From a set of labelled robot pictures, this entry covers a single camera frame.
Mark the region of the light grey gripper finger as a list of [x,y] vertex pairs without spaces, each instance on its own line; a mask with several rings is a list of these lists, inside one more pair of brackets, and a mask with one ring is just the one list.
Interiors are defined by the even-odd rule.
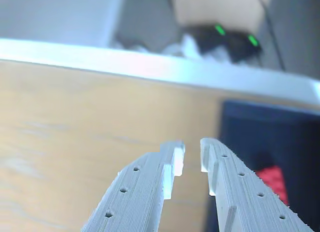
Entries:
[[170,141],[124,167],[83,226],[83,232],[156,232],[163,204],[181,176],[185,145]]
[[221,232],[310,232],[296,213],[226,145],[214,138],[200,141],[201,171],[215,196]]

